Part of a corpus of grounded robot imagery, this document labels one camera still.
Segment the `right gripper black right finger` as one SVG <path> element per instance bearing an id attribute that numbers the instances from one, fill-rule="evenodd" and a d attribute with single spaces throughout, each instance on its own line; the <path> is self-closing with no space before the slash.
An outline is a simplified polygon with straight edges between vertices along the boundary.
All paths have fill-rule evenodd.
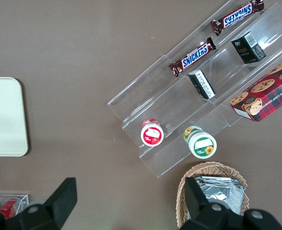
<path id="1" fill-rule="evenodd" d="M 228 209 L 209 202 L 192 177 L 185 179 L 185 202 L 191 217 L 184 224 L 185 230 L 222 230 L 225 227 Z"/>

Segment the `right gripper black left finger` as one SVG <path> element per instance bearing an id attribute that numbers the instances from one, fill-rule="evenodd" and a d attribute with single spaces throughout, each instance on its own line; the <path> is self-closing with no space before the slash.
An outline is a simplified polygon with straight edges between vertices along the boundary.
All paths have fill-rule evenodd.
<path id="1" fill-rule="evenodd" d="M 21 213 L 21 228 L 23 230 L 60 230 L 76 203 L 76 179 L 66 178 L 43 204 L 31 205 Z"/>

